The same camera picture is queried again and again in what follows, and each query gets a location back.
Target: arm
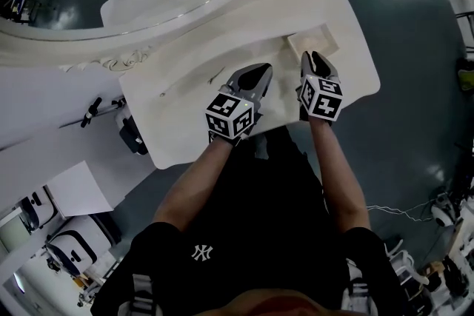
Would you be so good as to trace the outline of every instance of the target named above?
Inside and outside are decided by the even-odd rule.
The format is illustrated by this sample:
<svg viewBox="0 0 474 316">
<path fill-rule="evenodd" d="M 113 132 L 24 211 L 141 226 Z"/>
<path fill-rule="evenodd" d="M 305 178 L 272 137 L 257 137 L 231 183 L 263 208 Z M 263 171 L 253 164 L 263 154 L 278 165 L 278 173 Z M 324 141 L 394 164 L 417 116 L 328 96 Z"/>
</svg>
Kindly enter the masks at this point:
<svg viewBox="0 0 474 316">
<path fill-rule="evenodd" d="M 232 148 L 228 142 L 216 138 L 171 187 L 153 223 L 170 223 L 183 232 L 206 204 Z"/>
<path fill-rule="evenodd" d="M 341 233 L 358 226 L 370 229 L 364 193 L 347 163 L 330 125 L 310 117 L 311 133 L 318 155 L 324 195 L 330 214 Z"/>
</svg>

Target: desk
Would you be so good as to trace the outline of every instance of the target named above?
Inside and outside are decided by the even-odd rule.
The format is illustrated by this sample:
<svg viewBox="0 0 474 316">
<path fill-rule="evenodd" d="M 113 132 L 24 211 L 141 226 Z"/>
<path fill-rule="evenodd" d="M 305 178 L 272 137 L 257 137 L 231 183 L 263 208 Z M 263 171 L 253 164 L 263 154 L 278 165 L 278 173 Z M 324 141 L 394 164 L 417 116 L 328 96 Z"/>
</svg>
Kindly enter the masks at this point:
<svg viewBox="0 0 474 316">
<path fill-rule="evenodd" d="M 249 64 L 269 62 L 274 71 L 253 134 L 297 122 L 300 67 L 286 36 L 319 25 L 327 26 L 339 48 L 328 58 L 343 84 L 343 107 L 378 92 L 378 74 L 348 0 L 254 1 L 164 45 L 122 76 L 121 87 L 156 167 L 199 157 L 208 144 L 204 109 L 230 74 Z"/>
</svg>

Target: fiducial marker cube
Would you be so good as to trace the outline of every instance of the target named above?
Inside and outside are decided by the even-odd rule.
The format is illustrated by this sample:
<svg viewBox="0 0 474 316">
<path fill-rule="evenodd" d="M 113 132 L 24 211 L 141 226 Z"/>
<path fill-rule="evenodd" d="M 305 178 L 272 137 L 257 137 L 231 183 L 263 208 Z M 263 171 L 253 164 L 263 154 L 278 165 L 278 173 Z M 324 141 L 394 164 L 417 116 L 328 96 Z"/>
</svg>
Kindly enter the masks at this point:
<svg viewBox="0 0 474 316">
<path fill-rule="evenodd" d="M 341 112 L 341 85 L 315 75 L 306 75 L 300 100 L 309 116 L 336 121 Z"/>
<path fill-rule="evenodd" d="M 219 93 L 206 109 L 209 131 L 233 140 L 255 123 L 253 103 Z"/>
</svg>

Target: white ornate mirror frame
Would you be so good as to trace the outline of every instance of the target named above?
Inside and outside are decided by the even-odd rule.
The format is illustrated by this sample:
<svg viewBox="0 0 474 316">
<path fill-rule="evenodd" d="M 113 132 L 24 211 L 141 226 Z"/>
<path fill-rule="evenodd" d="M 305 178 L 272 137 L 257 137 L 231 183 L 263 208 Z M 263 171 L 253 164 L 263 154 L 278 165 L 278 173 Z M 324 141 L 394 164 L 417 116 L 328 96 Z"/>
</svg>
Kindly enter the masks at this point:
<svg viewBox="0 0 474 316">
<path fill-rule="evenodd" d="M 172 20 L 133 32 L 123 27 L 52 31 L 0 20 L 0 64 L 3 66 L 61 66 L 68 70 L 101 64 L 124 71 L 144 61 L 164 43 L 252 0 L 209 0 Z"/>
</svg>

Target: white box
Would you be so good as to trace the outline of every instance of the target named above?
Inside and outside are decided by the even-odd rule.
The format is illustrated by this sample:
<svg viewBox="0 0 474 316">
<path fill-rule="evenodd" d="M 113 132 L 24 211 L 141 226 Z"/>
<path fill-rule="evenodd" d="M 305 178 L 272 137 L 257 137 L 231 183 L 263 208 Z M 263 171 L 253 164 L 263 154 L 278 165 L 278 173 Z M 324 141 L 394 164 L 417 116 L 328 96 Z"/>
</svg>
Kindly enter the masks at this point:
<svg viewBox="0 0 474 316">
<path fill-rule="evenodd" d="M 309 116 L 336 121 L 342 108 L 341 85 L 334 81 L 306 75 L 300 100 Z"/>
<path fill-rule="evenodd" d="M 219 93 L 206 109 L 206 120 L 209 131 L 233 140 L 254 124 L 253 103 Z"/>
</svg>

